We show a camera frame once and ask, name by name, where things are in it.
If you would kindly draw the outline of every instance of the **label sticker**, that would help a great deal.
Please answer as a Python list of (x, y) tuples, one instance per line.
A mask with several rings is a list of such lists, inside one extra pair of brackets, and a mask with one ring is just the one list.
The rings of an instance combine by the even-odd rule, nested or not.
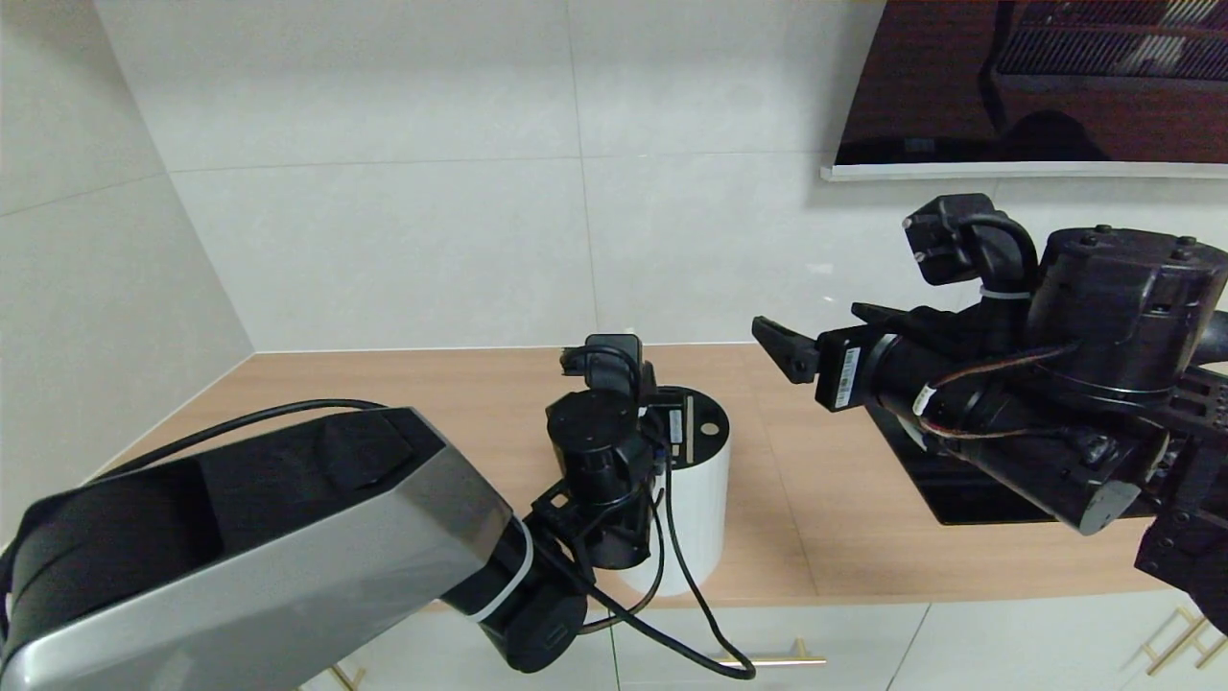
[(669, 443), (683, 443), (683, 412), (678, 409), (669, 411)]
[(836, 407), (842, 409), (852, 399), (852, 385), (857, 379), (857, 361), (861, 360), (861, 349), (849, 349), (845, 351), (845, 365), (840, 368), (840, 388), (836, 389)]

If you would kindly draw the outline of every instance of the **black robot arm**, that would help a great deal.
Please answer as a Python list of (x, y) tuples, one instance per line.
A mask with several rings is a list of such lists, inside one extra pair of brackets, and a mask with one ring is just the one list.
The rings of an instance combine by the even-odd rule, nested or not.
[(1038, 261), (984, 194), (939, 196), (904, 227), (922, 276), (980, 279), (977, 304), (855, 303), (865, 324), (818, 338), (756, 317), (768, 355), (795, 384), (817, 377), (828, 410), (894, 416), (1084, 535), (1148, 507), (1137, 568), (1228, 631), (1228, 378), (1196, 367), (1228, 356), (1228, 254), (1100, 225), (1054, 232)]
[[(661, 422), (641, 404), (668, 395), (635, 335), (591, 335), (560, 365), (588, 389), (546, 410), (561, 480), (523, 520), (420, 414), (354, 400), (243, 416), (42, 500), (0, 556), (0, 690), (290, 689), (435, 599), (519, 671), (625, 622), (752, 679), (698, 589), (740, 668), (640, 621), (656, 587), (630, 610), (597, 588), (596, 568), (650, 557), (653, 527), (659, 583), (653, 491), (669, 470)], [(357, 412), (166, 460), (252, 423), (336, 407)], [(664, 503), (668, 515), (668, 491)], [(613, 616), (586, 623), (588, 598)]]

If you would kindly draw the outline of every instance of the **black cable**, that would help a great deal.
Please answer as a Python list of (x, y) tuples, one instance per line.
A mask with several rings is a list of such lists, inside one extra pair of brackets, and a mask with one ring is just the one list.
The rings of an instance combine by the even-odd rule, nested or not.
[(669, 540), (674, 545), (674, 556), (678, 557), (678, 568), (682, 569), (683, 578), (686, 579), (686, 585), (690, 587), (691, 593), (695, 595), (695, 601), (699, 603), (699, 609), (704, 612), (704, 619), (707, 620), (707, 626), (710, 630), (712, 630), (712, 636), (716, 638), (716, 642), (720, 643), (721, 647), (725, 648), (727, 653), (733, 655), (733, 659), (738, 660), (738, 664), (742, 665), (742, 669), (721, 665), (722, 668), (725, 668), (726, 671), (737, 673), (737, 674), (726, 674), (726, 676), (732, 676), (733, 679), (745, 679), (745, 680), (754, 679), (755, 665), (750, 662), (750, 658), (744, 655), (742, 650), (739, 650), (733, 643), (729, 643), (729, 641), (725, 637), (725, 635), (721, 633), (721, 626), (716, 623), (716, 617), (712, 615), (712, 608), (707, 605), (707, 600), (704, 599), (704, 594), (700, 593), (699, 585), (695, 584), (695, 578), (691, 577), (690, 569), (686, 567), (686, 560), (683, 558), (683, 549), (682, 545), (678, 544), (678, 530), (674, 528), (675, 524), (674, 524), (673, 474), (674, 474), (674, 464), (667, 459), (666, 460), (666, 522), (669, 523)]
[(546, 542), (543, 538), (533, 535), (534, 545), (537, 550), (534, 554), (540, 554), (545, 561), (550, 562), (550, 566), (561, 573), (565, 578), (571, 581), (571, 583), (580, 589), (585, 595), (597, 600), (603, 606), (614, 612), (614, 616), (619, 621), (625, 622), (631, 628), (639, 631), (640, 633), (647, 636), (655, 643), (664, 646), (666, 648), (678, 653), (679, 655), (686, 658), (688, 660), (698, 664), (699, 666), (715, 671), (722, 676), (731, 676), (733, 679), (754, 679), (754, 666), (750, 668), (750, 674), (747, 675), (745, 670), (732, 669), (722, 665), (721, 663), (709, 658), (707, 655), (695, 650), (694, 648), (686, 646), (685, 643), (670, 637), (669, 635), (662, 633), (657, 628), (647, 625), (639, 616), (632, 615), (626, 608), (618, 604), (618, 600), (610, 598), (604, 590), (597, 585), (585, 581), (578, 573), (576, 573), (575, 565), (565, 561), (562, 557), (556, 555), (554, 550), (555, 545)]
[(968, 214), (959, 217), (959, 230), (974, 225), (996, 227), (1009, 234), (1011, 239), (1014, 239), (1014, 243), (1019, 247), (1019, 258), (1023, 261), (1023, 282), (1028, 290), (1035, 287), (1036, 270), (1040, 264), (1036, 260), (1036, 245), (1033, 244), (1028, 230), (1005, 214)]
[(565, 349), (562, 356), (559, 357), (559, 365), (562, 369), (570, 369), (567, 363), (573, 362), (576, 358), (582, 356), (610, 356), (623, 361), (626, 366), (628, 372), (631, 373), (631, 398), (639, 403), (640, 400), (640, 363), (635, 362), (635, 358), (629, 356), (624, 351), (614, 349), (613, 345), (577, 345), (575, 349)]
[[(652, 585), (648, 592), (640, 598), (640, 601), (635, 604), (629, 612), (637, 615), (643, 611), (645, 608), (652, 603), (652, 599), (657, 596), (657, 589), (661, 588), (661, 582), (666, 577), (666, 529), (661, 527), (661, 514), (657, 513), (657, 507), (661, 504), (661, 500), (664, 497), (664, 492), (657, 496), (657, 501), (652, 503), (652, 523), (657, 527), (657, 576), (652, 579)], [(621, 621), (616, 616), (608, 616), (596, 621), (591, 621), (580, 627), (578, 636), (587, 636), (589, 633), (597, 633), (598, 631), (604, 631), (615, 623)]]
[(360, 411), (373, 411), (377, 409), (386, 409), (386, 407), (387, 406), (379, 404), (372, 404), (371, 401), (359, 401), (355, 399), (312, 399), (309, 401), (298, 401), (295, 404), (286, 404), (284, 406), (265, 409), (263, 411), (257, 411), (254, 414), (248, 414), (246, 416), (239, 416), (235, 420), (215, 425), (214, 427), (203, 430), (195, 434), (189, 434), (188, 437), (172, 442), (165, 447), (158, 447), (152, 452), (141, 454), (140, 457), (136, 457), (130, 461), (125, 461), (111, 469), (109, 471), (91, 480), (90, 484), (99, 482), (102, 480), (115, 477), (118, 475), (124, 475), (134, 470), (140, 470), (145, 466), (161, 461), (167, 457), (178, 454), (184, 449), (189, 449), (192, 447), (195, 447), (196, 444), (208, 442), (209, 439), (212, 439), (215, 437), (221, 437), (222, 434), (226, 434), (228, 432), (235, 432), (241, 427), (255, 425), (258, 422), (264, 422), (266, 420), (281, 416), (289, 416), (292, 414), (301, 414), (303, 411), (314, 411), (318, 409), (356, 409)]

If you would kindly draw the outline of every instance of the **cabinet handle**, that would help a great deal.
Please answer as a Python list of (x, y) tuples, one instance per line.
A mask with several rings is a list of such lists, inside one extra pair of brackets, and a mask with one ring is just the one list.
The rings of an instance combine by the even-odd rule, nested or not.
[(359, 684), (362, 684), (362, 677), (367, 675), (366, 669), (359, 668), (359, 671), (357, 674), (354, 675), (354, 679), (350, 679), (350, 675), (345, 674), (345, 670), (343, 670), (338, 665), (329, 665), (328, 671), (333, 674), (333, 679), (335, 679), (336, 682), (340, 684), (341, 689), (344, 689), (345, 691), (359, 691)]
[(1206, 663), (1202, 666), (1206, 666), (1206, 664), (1208, 664), (1211, 659), (1213, 659), (1214, 655), (1218, 654), (1219, 649), (1222, 649), (1222, 646), (1217, 646), (1216, 648), (1218, 649), (1207, 650), (1207, 648), (1199, 642), (1199, 635), (1202, 633), (1202, 630), (1206, 628), (1207, 625), (1210, 623), (1207, 621), (1207, 617), (1196, 617), (1191, 615), (1185, 608), (1178, 608), (1176, 614), (1180, 615), (1181, 619), (1184, 619), (1186, 622), (1189, 622), (1190, 626), (1186, 627), (1185, 632), (1181, 633), (1181, 636), (1179, 636), (1176, 641), (1173, 642), (1172, 646), (1165, 648), (1163, 653), (1157, 653), (1156, 649), (1151, 647), (1151, 643), (1143, 644), (1143, 653), (1152, 660), (1151, 666), (1147, 668), (1147, 676), (1156, 676), (1157, 674), (1159, 674), (1160, 670), (1168, 666), (1168, 663), (1173, 662), (1173, 658), (1175, 658), (1186, 648), (1192, 647), (1196, 648), (1200, 653), (1202, 653), (1202, 660), (1199, 660), (1199, 662), (1206, 660)]
[[(725, 655), (723, 658), (712, 658), (715, 662), (721, 663), (725, 666), (740, 666), (738, 660), (733, 659), (733, 655)], [(750, 663), (755, 666), (822, 666), (828, 664), (826, 658), (817, 658), (806, 649), (806, 641), (801, 636), (793, 641), (793, 648), (790, 649), (787, 655), (782, 657), (764, 657), (764, 658), (750, 658)]]
[(1210, 650), (1202, 652), (1202, 658), (1194, 663), (1194, 666), (1196, 669), (1207, 669), (1207, 665), (1214, 662), (1226, 648), (1228, 648), (1228, 636), (1221, 636), (1219, 641)]

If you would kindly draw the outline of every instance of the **wooden countertop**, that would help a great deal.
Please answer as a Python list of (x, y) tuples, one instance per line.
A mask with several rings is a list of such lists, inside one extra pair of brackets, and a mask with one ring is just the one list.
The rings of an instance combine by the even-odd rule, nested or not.
[[(716, 399), (733, 434), (726, 545), (704, 584), (713, 605), (817, 605), (1089, 595), (1165, 588), (1133, 569), (1149, 519), (1093, 538), (1059, 524), (943, 527), (865, 411), (831, 415), (758, 345), (646, 349), (662, 384)], [(414, 406), (524, 513), (559, 477), (546, 405), (583, 384), (558, 350), (254, 356), (138, 443), (134, 457), (254, 410), (301, 399)], [(248, 428), (282, 427), (282, 419)], [(600, 584), (635, 600), (616, 574)], [(662, 605), (688, 605), (690, 596)]]

